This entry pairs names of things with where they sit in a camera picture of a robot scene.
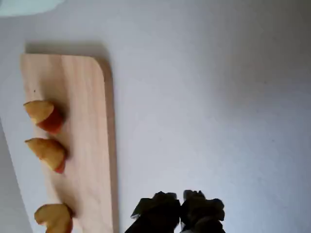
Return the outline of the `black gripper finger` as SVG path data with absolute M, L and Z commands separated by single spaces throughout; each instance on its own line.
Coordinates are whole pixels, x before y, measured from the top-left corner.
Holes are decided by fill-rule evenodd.
M 224 233 L 224 203 L 206 199 L 202 191 L 185 190 L 180 220 L 183 233 Z
M 141 198 L 131 218 L 135 221 L 126 233 L 173 233 L 180 222 L 180 201 L 172 192 Z

